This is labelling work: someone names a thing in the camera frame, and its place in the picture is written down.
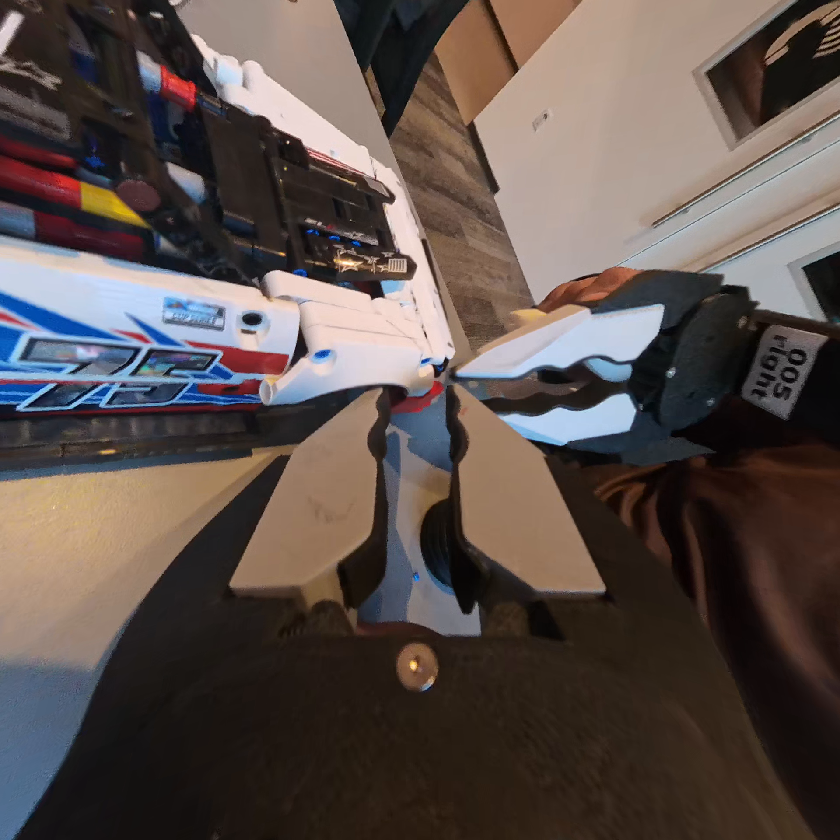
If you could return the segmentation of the framed wall picture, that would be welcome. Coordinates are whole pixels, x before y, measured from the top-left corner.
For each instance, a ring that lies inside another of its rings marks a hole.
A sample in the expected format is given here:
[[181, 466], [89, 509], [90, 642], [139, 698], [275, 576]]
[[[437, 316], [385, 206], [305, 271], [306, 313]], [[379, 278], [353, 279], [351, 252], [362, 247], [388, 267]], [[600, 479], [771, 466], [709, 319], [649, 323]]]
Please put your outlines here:
[[839, 243], [793, 260], [787, 270], [813, 320], [839, 324]]
[[697, 2], [691, 133], [703, 154], [756, 154], [838, 108], [838, 2]]

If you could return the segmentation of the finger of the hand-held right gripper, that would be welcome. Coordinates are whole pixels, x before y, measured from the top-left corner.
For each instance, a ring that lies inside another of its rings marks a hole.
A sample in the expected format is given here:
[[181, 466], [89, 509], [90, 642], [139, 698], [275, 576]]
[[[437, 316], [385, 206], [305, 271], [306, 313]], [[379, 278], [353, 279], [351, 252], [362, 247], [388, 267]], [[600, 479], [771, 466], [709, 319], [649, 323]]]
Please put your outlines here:
[[606, 313], [565, 306], [484, 346], [455, 376], [509, 381], [582, 365], [606, 382], [626, 382], [664, 316], [662, 304]]
[[534, 444], [563, 447], [630, 431], [639, 407], [624, 383], [506, 381], [481, 402]]

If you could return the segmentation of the brick-built toy race car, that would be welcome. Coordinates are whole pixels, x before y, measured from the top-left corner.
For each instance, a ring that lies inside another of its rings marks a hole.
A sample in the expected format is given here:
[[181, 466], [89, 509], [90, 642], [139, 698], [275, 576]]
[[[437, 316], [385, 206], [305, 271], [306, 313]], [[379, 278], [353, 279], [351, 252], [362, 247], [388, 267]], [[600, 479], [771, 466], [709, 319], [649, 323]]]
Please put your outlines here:
[[177, 2], [2, 2], [2, 470], [248, 455], [456, 355], [397, 172]]

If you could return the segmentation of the tan wooden cabinet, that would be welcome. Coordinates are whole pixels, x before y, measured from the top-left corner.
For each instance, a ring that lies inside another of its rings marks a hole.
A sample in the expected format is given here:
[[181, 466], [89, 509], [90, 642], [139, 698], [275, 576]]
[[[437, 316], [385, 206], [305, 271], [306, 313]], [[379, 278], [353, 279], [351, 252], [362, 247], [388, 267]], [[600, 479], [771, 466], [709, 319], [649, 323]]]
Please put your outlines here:
[[579, 1], [470, 1], [435, 48], [458, 112], [470, 125]]

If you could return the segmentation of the person's right forearm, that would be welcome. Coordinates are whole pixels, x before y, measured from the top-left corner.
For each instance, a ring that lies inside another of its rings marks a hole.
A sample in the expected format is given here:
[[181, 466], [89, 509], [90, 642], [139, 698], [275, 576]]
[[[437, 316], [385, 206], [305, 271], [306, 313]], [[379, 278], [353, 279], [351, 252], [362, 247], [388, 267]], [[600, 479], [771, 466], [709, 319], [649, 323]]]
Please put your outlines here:
[[585, 478], [672, 570], [797, 809], [838, 838], [838, 448], [736, 397], [685, 436], [712, 453]]

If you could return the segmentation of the person's right hand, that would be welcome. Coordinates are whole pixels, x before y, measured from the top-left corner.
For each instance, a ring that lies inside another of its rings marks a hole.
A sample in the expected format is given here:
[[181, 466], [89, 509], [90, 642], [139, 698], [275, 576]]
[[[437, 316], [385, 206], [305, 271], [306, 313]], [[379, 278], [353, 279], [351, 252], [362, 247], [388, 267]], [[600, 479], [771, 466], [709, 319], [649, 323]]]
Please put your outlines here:
[[640, 269], [618, 266], [566, 281], [554, 288], [535, 308], [548, 314], [563, 306], [600, 301], [641, 272]]

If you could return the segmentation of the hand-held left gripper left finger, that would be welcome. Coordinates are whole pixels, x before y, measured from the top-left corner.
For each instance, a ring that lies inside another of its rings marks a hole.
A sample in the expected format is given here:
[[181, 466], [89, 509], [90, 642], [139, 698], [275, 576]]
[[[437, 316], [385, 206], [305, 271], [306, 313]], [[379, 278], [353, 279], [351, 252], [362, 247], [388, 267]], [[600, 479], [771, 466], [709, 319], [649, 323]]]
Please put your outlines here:
[[359, 395], [289, 457], [229, 582], [237, 596], [361, 606], [385, 576], [387, 391]]

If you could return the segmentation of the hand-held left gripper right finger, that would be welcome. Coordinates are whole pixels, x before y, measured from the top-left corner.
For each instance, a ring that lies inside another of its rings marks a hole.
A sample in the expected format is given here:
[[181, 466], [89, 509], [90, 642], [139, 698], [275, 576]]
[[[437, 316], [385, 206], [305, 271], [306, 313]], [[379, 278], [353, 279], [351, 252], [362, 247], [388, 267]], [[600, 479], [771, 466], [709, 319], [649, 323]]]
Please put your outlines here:
[[462, 385], [446, 391], [451, 585], [464, 613], [606, 593], [545, 455]]

